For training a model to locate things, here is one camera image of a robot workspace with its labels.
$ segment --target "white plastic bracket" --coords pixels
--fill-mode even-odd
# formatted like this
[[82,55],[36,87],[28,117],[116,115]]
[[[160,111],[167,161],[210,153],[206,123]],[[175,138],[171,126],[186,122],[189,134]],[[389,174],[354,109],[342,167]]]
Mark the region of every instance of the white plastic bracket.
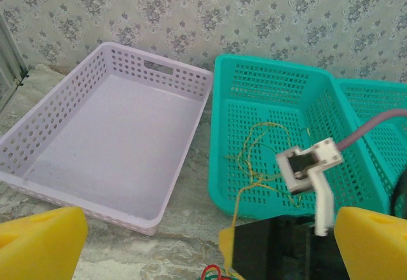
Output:
[[[302,174],[306,174],[306,178],[298,179],[297,173],[294,173],[291,168],[289,158],[294,154],[306,155],[309,153],[315,157],[315,165],[304,169]],[[343,157],[335,142],[332,138],[327,138],[304,151],[295,146],[277,154],[276,159],[281,175],[291,193],[299,194],[312,190],[315,192],[315,234],[326,236],[328,228],[334,225],[334,196],[324,171],[343,162]]]

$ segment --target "marble floor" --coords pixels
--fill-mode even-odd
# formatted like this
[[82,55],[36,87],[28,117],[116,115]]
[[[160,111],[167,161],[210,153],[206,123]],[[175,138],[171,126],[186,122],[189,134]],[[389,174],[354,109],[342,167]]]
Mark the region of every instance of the marble floor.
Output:
[[[44,65],[29,75],[0,113],[0,135],[64,77]],[[195,280],[206,265],[222,264],[217,234],[230,226],[231,218],[212,203],[207,191],[210,113],[209,102],[158,233],[147,237],[88,218],[88,239],[73,279]],[[0,222],[54,208],[0,183]]]

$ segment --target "wall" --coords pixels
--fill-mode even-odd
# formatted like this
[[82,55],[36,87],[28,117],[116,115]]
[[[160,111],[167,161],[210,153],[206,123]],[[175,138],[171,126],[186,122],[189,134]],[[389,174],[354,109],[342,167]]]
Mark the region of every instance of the wall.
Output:
[[207,69],[220,53],[406,81],[407,0],[0,0],[30,65],[72,69],[117,41]]

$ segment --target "teal plastic basket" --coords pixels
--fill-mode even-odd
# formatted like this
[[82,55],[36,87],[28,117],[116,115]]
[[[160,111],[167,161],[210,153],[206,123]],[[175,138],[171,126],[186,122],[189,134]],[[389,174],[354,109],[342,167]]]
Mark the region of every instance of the teal plastic basket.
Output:
[[[354,131],[355,122],[345,115],[339,93],[333,76],[321,69],[257,57],[219,56],[215,62],[209,157],[209,194],[214,203],[233,214],[238,191],[249,185],[249,176],[231,157],[239,154],[254,124],[285,126],[291,145],[303,149],[327,137],[338,142]],[[257,130],[252,139],[260,134]],[[262,139],[251,154],[254,170],[279,173],[274,152],[289,148],[286,132],[274,127]],[[366,147],[356,143],[343,152],[343,157],[344,163],[326,171],[335,194],[335,211],[341,206],[357,206],[387,212],[387,196]],[[265,184],[288,192],[282,178]],[[314,193],[302,195],[300,207],[296,207],[280,192],[255,187],[242,194],[238,215],[265,219],[313,213]]]
[[[359,127],[377,114],[395,108],[407,108],[407,85],[387,81],[341,79],[342,104]],[[407,164],[407,118],[387,120],[362,141],[366,145],[380,181],[388,196]],[[397,203],[396,211],[401,208]]]

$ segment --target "plastic basket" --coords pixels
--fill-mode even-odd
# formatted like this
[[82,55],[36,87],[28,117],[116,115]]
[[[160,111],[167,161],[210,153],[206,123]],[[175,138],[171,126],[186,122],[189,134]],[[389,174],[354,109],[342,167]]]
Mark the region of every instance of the plastic basket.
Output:
[[[355,129],[355,122],[346,117],[341,106],[333,76],[321,69],[221,55],[216,59],[214,79],[209,193],[227,214],[233,214],[238,191],[249,184],[249,177],[229,157],[238,155],[254,124],[281,124],[288,129],[291,144],[302,148],[327,137],[338,142]],[[283,129],[272,128],[263,139],[262,144],[272,146],[275,152],[289,148]],[[344,163],[326,171],[335,194],[335,210],[358,206],[386,211],[386,195],[367,149],[357,143],[345,150],[343,157]],[[279,173],[274,152],[263,145],[253,149],[252,163],[256,172]],[[267,185],[287,192],[282,178]],[[314,193],[303,195],[300,207],[296,207],[281,193],[256,187],[242,194],[238,215],[265,219],[314,212]]]
[[[373,80],[338,80],[347,114],[360,126],[377,114],[394,108],[407,108],[407,86]],[[363,138],[388,196],[407,164],[407,118],[381,123]]]
[[103,43],[0,138],[0,180],[152,235],[212,80],[209,71]]

